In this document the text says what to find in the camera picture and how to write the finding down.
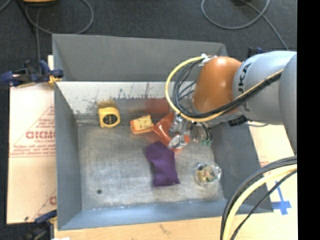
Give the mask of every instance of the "clamp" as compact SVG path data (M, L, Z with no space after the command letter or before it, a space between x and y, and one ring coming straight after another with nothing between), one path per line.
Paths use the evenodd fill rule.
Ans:
M25 87L37 83L49 83L53 85L54 82L62 80L64 76L62 69L51 70L44 60L39 62L39 67L41 73L37 72L32 67L31 62L27 60L22 68L0 74L0 82L9 87Z

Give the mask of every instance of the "dark carpet floor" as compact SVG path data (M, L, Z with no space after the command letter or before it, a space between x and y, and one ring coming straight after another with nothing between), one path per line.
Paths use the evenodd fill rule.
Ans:
M0 8L7 0L0 0ZM223 43L228 55L244 60L248 47L263 51L297 50L298 0L207 0L204 9L216 23L207 20L202 0L86 0L94 11L88 35L177 39ZM81 0L60 0L39 8L30 7L33 21L54 33L76 33L90 21L90 10ZM51 35L39 32L40 57L52 52ZM38 64L35 32L31 31L15 1L0 11L0 74L19 69L26 60ZM32 225L6 225L6 195L9 148L9 91L0 90L0 240L15 240Z

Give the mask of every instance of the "purple cloth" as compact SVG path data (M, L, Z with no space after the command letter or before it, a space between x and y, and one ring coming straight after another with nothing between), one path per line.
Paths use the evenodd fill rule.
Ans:
M154 187L164 187L179 184L175 153L160 141L149 145L145 157L154 166Z

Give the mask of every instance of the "blue tape mark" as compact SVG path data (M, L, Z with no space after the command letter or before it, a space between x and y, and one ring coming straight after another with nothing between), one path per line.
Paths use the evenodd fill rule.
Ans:
M274 210L275 209L279 209L280 212L281 212L281 215L287 215L288 214L287 209L291 208L292 206L291 206L289 201L285 201L284 200L284 197L282 195L280 187L278 186L276 189L278 190L278 193L279 193L279 196L280 196L280 201L272 202L271 203L272 207L273 207Z

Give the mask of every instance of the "bin floor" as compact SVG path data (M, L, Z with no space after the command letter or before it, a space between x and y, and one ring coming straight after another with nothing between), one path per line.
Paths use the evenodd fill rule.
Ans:
M224 198L218 181L210 187L197 184L197 163L214 162L214 154L209 146L194 142L175 153L180 184L153 187L153 166L145 157L145 149L157 140L153 132L134 135L128 125L101 128L79 123L82 208L121 208Z

